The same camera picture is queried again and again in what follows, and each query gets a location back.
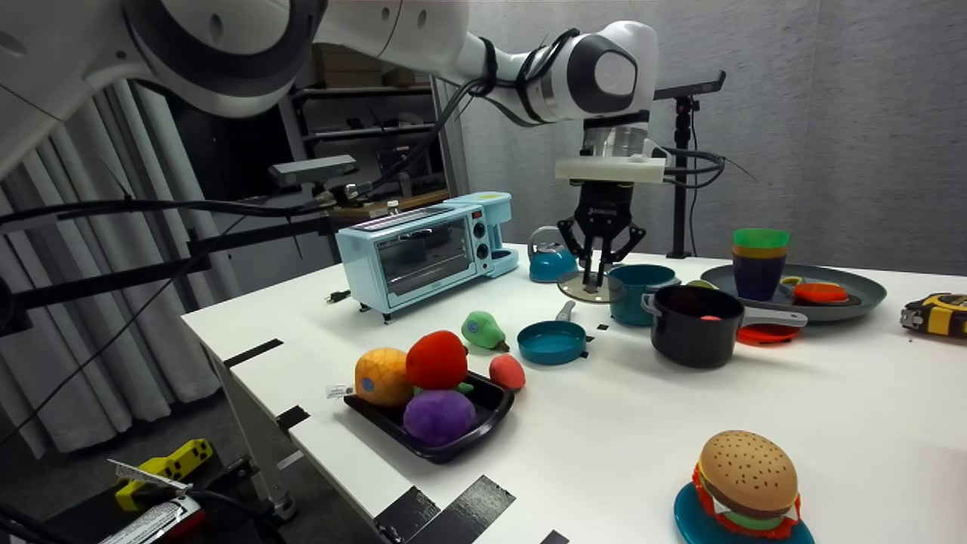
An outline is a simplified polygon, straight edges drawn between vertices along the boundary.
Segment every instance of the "orange toy fruit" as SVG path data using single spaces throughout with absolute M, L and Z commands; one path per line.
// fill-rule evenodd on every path
M 370 405 L 401 409 L 415 387 L 404 377 L 404 351 L 375 348 L 356 360 L 353 392 Z
M 425 390 L 454 390 L 465 377 L 465 345 L 452 330 L 425 335 L 404 354 L 404 374 Z
M 491 382 L 516 392 L 516 390 L 524 390 L 525 374 L 524 374 L 524 366 L 515 357 L 499 354 L 499 357 L 491 360 Z

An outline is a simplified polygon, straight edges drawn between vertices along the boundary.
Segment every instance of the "wall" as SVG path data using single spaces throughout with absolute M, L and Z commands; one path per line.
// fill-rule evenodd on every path
M 639 18 L 658 31 L 661 80 L 729 72 L 703 98 L 703 147 L 732 168 L 698 203 L 698 250 L 740 225 L 789 226 L 796 261 L 967 272 L 967 2 L 934 0 L 486 0 L 473 31 L 524 51 L 566 28 Z M 675 105 L 654 138 L 670 146 Z M 582 124 L 516 129 L 476 104 L 461 124 L 465 186 L 515 190 L 512 240 L 573 214 L 550 180 Z M 646 250 L 670 247 L 670 187 L 641 187 Z

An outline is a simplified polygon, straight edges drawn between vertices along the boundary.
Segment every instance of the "toy fruit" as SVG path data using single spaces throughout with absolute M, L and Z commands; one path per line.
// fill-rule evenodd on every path
M 462 338 L 480 351 L 507 351 L 506 334 L 486 313 L 473 313 L 462 326 Z
M 727 531 L 783 541 L 800 522 L 796 467 L 765 436 L 740 430 L 713 436 L 692 487 L 706 513 Z
M 499 354 L 491 360 L 491 382 L 499 384 L 499 387 L 507 387 L 507 390 L 524 390 L 525 384 L 525 374 L 524 374 L 524 366 L 519 360 L 507 357 L 507 354 Z
M 465 377 L 465 369 L 465 345 L 452 330 L 425 335 L 404 354 L 404 374 L 420 390 L 454 390 Z
M 404 377 L 404 351 L 375 348 L 356 360 L 353 392 L 370 405 L 401 409 L 415 387 Z
M 452 445 L 479 423 L 479 409 L 457 390 L 427 390 L 401 411 L 401 430 L 425 445 Z

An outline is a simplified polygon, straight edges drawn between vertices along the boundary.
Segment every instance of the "shelf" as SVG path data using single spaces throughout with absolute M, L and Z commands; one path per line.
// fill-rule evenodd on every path
M 294 100 L 310 104 L 310 100 L 425 98 L 425 95 L 429 95 L 427 84 L 415 84 L 415 87 L 301 87 Z
M 433 124 L 404 124 L 404 127 L 364 127 L 364 129 L 321 129 L 310 134 L 303 141 L 348 141 L 348 138 L 381 138 L 381 137 L 412 137 L 412 134 L 429 134 Z

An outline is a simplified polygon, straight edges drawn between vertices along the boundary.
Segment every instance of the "dark tray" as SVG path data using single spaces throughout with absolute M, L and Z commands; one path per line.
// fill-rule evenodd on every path
M 365 419 L 372 419 L 379 430 L 393 436 L 412 455 L 419 455 L 429 464 L 449 464 L 449 459 L 457 459 L 461 455 L 479 447 L 485 439 L 491 439 L 515 405 L 515 392 L 486 382 L 485 374 L 470 372 L 465 384 L 476 387 L 473 392 L 465 392 L 465 400 L 476 401 L 476 409 L 479 409 L 479 427 L 470 430 L 465 436 L 461 436 L 457 443 L 439 445 L 439 447 L 429 447 L 404 432 L 401 409 L 379 409 L 379 405 L 364 401 L 360 397 L 345 397 L 345 405 L 360 411 Z

